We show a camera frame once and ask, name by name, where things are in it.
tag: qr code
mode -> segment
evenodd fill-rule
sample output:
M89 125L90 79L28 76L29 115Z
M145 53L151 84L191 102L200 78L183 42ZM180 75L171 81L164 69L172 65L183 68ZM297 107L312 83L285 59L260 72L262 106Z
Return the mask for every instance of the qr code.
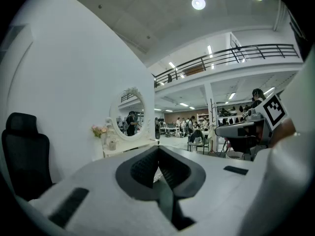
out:
M264 105L264 109L273 126L285 116L285 111L275 95Z

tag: chair backrest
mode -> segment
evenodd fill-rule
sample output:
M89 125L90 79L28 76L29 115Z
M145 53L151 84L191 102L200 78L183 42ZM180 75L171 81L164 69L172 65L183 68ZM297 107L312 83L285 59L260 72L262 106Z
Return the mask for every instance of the chair backrest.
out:
M12 113L2 133L2 146L16 195L36 199L52 185L49 139L38 133L35 116Z

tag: brown wall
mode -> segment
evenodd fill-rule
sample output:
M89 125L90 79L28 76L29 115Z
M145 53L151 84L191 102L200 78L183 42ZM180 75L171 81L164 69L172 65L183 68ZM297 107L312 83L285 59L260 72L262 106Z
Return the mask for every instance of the brown wall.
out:
M200 109L200 110L192 110L192 111L186 111L186 112L176 112L176 113L165 113L164 114L164 118L165 118L165 122L166 123L172 123L172 122L176 122L177 118L180 117L180 121L182 121L182 118L185 117L190 118L191 116L195 116L196 117L196 121L197 121L197 114L208 114L208 109Z

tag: white column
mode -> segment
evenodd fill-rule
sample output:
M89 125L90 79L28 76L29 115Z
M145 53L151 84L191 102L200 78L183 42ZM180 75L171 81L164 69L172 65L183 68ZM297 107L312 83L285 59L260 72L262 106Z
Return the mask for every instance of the white column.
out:
M213 121L215 121L218 126L217 105L214 101L211 83L205 83L204 85L205 85L206 97L207 97L207 102L208 102L209 123L212 123L212 115L213 115ZM219 138L217 137L216 148L214 150L218 152L218 148L219 148Z

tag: black metal railing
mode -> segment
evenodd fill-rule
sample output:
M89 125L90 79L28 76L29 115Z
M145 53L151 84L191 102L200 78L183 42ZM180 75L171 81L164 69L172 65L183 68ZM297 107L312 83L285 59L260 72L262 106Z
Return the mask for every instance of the black metal railing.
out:
M272 57L298 57L293 45L290 44L261 44L230 48L208 55L204 55L176 66L154 76L154 87L163 86L173 80L186 76L219 68L220 65L249 62L252 59L268 59Z
M134 97L133 94L130 94L130 93L125 94L125 95L122 96L122 101L121 101L121 102L123 102L123 101L125 101L125 100L129 100L129 99L132 98L132 97Z

